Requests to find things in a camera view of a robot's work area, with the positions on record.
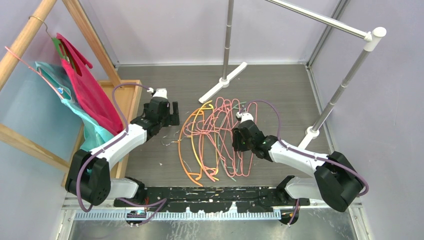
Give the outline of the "pink wire hanger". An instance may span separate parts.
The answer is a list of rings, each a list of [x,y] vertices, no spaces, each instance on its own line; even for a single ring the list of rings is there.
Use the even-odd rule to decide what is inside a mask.
[[[221,150],[221,152],[218,150],[218,146],[216,147],[216,150],[218,152],[218,158],[219,158],[219,163],[218,165],[220,165],[220,159],[224,160],[224,166],[226,166],[226,164],[231,162],[231,152],[232,152],[232,146],[231,146],[231,142],[233,140],[233,135],[231,133],[232,128],[230,127],[230,123],[231,121],[229,120],[229,118],[231,118],[230,116],[230,110],[231,110],[231,100],[230,99],[224,99],[222,97],[218,97],[215,101],[215,111],[212,114],[212,116],[210,117],[210,115],[205,119],[205,126],[203,127],[204,130],[212,130],[211,132],[211,137],[210,136],[206,136],[208,137],[209,140],[211,141],[211,139],[214,138],[214,133],[216,133],[216,138],[217,140],[222,140],[224,141],[225,146],[223,147],[223,149]],[[220,127],[222,120],[225,119],[225,123],[224,126]]]
[[[220,172],[233,181],[235,177],[250,175],[251,165],[245,163],[246,155],[237,153],[230,147],[233,140],[231,130],[238,125],[233,117],[245,106],[246,102],[237,98],[218,97],[215,102],[207,101],[187,117],[182,125],[179,140],[190,139],[199,172],[193,172],[182,156],[179,160],[192,182],[200,185],[199,180],[203,176],[217,182]]]
[[[236,114],[241,111],[241,114],[252,114],[253,122],[257,123],[258,116],[258,104],[257,103],[248,103],[246,101],[240,101],[237,98],[234,98],[230,102],[230,124],[231,128],[238,127],[239,122],[234,120]],[[231,162],[225,164],[225,169],[227,170],[227,175],[234,180],[234,177],[248,177],[251,173],[251,168],[253,164],[253,154],[241,150],[235,150],[234,147],[231,147]]]

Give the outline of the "green plastic hanger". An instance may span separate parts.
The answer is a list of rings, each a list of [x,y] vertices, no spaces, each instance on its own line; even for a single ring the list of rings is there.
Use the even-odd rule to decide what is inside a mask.
[[[234,109],[239,110],[239,109],[240,109],[240,104],[238,103],[238,104],[233,105],[233,106],[231,107],[231,109],[230,109],[230,110],[232,111],[232,110],[234,110]],[[223,126],[224,126],[225,121],[226,121],[225,119],[223,119],[223,120],[221,121],[220,127],[223,127]],[[223,141],[223,140],[218,139],[218,140],[216,141],[216,143],[217,143],[217,147],[218,147],[219,152],[221,152],[221,151],[222,151],[222,149],[223,149],[223,147],[225,146],[224,141]],[[227,169],[227,167],[225,166],[225,161],[224,161],[223,159],[220,159],[220,164],[221,164],[221,166],[224,168],[224,170],[226,170],[226,169]],[[227,174],[227,176],[228,176],[228,177],[229,177],[232,181],[236,182],[236,180],[235,180],[233,177],[229,176],[228,174]]]

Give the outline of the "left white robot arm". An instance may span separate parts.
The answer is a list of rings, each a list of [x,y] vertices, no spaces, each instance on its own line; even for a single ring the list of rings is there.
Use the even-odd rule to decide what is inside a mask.
[[[142,115],[127,129],[89,151],[79,149],[72,158],[65,190],[93,206],[119,199],[124,205],[141,206],[146,201],[145,184],[132,177],[112,178],[112,168],[133,149],[168,126],[180,124],[178,102],[154,96],[143,105]]]

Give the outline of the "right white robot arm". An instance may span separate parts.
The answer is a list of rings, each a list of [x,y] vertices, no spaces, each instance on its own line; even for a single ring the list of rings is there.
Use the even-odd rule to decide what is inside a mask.
[[[236,152],[251,151],[259,159],[290,166],[308,176],[290,176],[281,183],[277,198],[283,205],[291,205],[296,199],[315,199],[344,212],[355,198],[369,190],[340,152],[321,154],[292,146],[274,135],[265,136],[252,120],[241,122],[231,131]]]

